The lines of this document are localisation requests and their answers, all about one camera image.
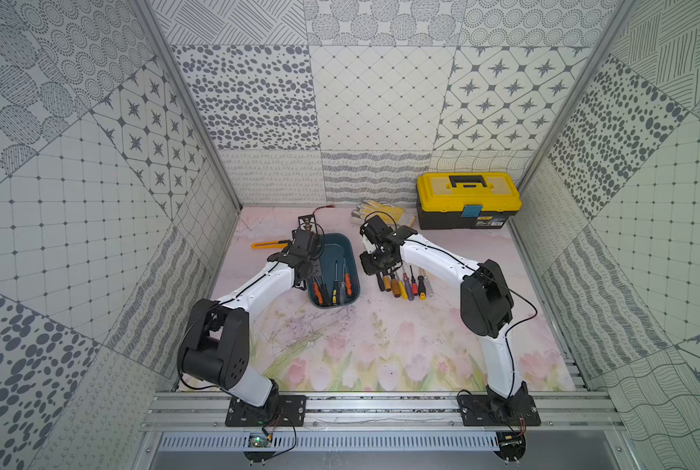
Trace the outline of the black long screwdriver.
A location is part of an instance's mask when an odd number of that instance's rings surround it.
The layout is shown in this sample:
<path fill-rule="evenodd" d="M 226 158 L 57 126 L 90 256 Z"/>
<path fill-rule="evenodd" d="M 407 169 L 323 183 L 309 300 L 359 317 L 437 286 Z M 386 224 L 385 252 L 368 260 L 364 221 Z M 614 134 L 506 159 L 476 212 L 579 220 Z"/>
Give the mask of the black long screwdriver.
<path fill-rule="evenodd" d="M 385 283 L 383 281 L 383 277 L 381 276 L 381 274 L 376 273 L 375 278 L 377 278 L 377 286 L 379 286 L 379 291 L 385 292 L 386 291 Z"/>

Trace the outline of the teal plastic storage tray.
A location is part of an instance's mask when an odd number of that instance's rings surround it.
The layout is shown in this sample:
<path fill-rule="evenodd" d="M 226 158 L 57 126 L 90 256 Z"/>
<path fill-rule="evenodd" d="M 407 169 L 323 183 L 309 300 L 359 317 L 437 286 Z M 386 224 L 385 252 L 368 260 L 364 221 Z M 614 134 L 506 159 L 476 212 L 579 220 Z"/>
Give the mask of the teal plastic storage tray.
<path fill-rule="evenodd" d="M 315 307 L 320 309 L 333 309 L 345 307 L 356 302 L 361 294 L 361 286 L 358 275 L 358 260 L 354 254 L 352 244 L 348 237 L 340 233 L 330 233 L 324 237 L 324 250 L 322 256 L 314 264 L 314 277 L 311 279 L 309 298 Z M 334 263 L 339 266 L 339 305 L 332 305 L 332 282 L 334 282 Z M 343 285 L 343 260 L 347 262 L 347 268 L 352 281 L 353 295 L 348 298 Z M 324 296 L 324 305 L 316 304 L 313 292 L 313 282 L 317 281 Z"/>

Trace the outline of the wooden orange handle screwdriver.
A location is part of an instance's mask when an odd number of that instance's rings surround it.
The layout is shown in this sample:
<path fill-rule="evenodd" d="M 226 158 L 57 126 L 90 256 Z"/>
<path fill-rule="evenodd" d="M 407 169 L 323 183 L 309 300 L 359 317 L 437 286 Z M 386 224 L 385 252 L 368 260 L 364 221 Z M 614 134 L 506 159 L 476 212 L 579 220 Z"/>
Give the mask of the wooden orange handle screwdriver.
<path fill-rule="evenodd" d="M 401 297 L 400 287 L 399 287 L 398 281 L 393 273 L 390 274 L 390 282 L 391 282 L 391 291 L 393 293 L 393 296 L 395 298 L 400 298 Z"/>

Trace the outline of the yellow handle screwdriver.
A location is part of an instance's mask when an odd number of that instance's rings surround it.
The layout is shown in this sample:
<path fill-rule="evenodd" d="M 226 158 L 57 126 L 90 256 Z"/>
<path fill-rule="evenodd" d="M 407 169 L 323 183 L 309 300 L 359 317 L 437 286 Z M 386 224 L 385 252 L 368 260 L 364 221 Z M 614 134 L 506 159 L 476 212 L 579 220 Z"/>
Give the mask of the yellow handle screwdriver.
<path fill-rule="evenodd" d="M 399 279 L 397 279 L 397 281 L 398 281 L 399 290 L 400 290 L 402 298 L 405 300 L 408 300 L 409 295 L 408 295 L 408 290 L 407 290 L 406 284 L 404 283 L 404 280 L 402 278 L 399 278 Z"/>

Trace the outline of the clear blue red screwdriver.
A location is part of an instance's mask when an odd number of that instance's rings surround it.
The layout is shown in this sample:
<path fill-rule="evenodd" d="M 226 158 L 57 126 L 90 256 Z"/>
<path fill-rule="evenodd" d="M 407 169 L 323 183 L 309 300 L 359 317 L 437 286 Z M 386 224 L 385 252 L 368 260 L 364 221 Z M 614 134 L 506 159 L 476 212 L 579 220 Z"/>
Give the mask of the clear blue red screwdriver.
<path fill-rule="evenodd" d="M 403 285 L 404 285 L 404 290 L 405 290 L 405 294 L 407 296 L 407 299 L 411 302 L 414 301 L 414 295 L 413 295 L 410 279 L 404 271 L 403 271 Z"/>

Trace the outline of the red black screwdriver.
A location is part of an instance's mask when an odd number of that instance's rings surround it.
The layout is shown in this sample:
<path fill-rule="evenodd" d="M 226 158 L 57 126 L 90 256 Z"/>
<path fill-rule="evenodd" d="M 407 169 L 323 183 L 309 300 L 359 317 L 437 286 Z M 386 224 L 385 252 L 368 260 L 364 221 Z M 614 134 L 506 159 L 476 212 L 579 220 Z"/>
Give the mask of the red black screwdriver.
<path fill-rule="evenodd" d="M 411 280 L 411 290 L 412 290 L 412 294 L 413 294 L 413 297 L 418 297 L 418 295 L 419 295 L 419 288 L 418 288 L 416 276 L 415 276 L 415 274 L 414 274 L 414 271 L 413 271 L 412 266 L 409 266 L 409 270 L 410 270 L 410 280 Z"/>

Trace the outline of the grey handle screwdriver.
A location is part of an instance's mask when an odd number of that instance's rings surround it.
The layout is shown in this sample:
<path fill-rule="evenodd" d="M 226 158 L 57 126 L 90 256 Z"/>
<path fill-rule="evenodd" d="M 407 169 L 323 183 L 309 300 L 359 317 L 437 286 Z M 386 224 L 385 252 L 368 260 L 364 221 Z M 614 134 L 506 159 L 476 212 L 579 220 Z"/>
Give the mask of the grey handle screwdriver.
<path fill-rule="evenodd" d="M 432 289 L 432 282 L 428 276 L 424 276 L 424 287 L 426 287 L 426 297 L 431 298 L 434 296 Z"/>

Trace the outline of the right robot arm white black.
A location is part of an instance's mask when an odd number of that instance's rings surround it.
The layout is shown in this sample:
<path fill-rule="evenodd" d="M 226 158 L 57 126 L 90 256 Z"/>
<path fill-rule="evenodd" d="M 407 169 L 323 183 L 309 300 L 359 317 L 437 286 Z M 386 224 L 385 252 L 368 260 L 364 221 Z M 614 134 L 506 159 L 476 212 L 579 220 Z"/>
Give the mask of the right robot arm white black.
<path fill-rule="evenodd" d="M 375 276 L 408 264 L 457 287 L 461 321 L 481 337 L 491 401 L 515 407 L 528 398 L 528 384 L 518 372 L 509 343 L 509 334 L 516 326 L 513 307 L 517 293 L 509 288 L 497 262 L 458 256 L 411 227 L 387 225 L 379 215 L 362 223 L 360 236 L 365 247 L 360 255 L 365 274 Z"/>

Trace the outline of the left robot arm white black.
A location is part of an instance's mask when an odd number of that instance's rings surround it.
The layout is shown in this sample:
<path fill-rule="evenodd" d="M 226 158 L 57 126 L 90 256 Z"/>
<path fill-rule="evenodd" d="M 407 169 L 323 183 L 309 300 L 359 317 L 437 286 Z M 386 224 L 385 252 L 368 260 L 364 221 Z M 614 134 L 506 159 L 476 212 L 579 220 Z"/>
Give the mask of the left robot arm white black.
<path fill-rule="evenodd" d="M 306 289 L 324 237 L 305 229 L 292 231 L 283 250 L 242 286 L 218 300 L 202 299 L 190 311 L 179 347 L 179 376 L 205 381 L 259 411 L 274 412 L 277 384 L 250 364 L 250 321 L 289 290 Z"/>

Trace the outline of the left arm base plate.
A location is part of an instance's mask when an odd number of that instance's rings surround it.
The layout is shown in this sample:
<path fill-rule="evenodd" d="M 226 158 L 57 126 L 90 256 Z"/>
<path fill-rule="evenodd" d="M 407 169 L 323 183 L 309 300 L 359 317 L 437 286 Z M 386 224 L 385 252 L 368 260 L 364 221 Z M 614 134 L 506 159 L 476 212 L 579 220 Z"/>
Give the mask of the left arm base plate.
<path fill-rule="evenodd" d="M 308 398 L 305 395 L 271 394 L 263 407 L 232 399 L 228 406 L 227 427 L 266 427 L 277 424 L 302 427 Z"/>

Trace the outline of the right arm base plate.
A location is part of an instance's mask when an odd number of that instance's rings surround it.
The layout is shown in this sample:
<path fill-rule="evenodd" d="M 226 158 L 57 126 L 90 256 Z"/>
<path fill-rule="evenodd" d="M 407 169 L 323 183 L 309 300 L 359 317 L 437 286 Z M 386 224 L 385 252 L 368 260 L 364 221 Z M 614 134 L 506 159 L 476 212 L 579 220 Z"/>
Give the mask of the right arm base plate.
<path fill-rule="evenodd" d="M 500 396 L 459 394 L 456 397 L 464 426 L 537 427 L 542 421 L 532 396 L 518 394 L 510 399 Z"/>

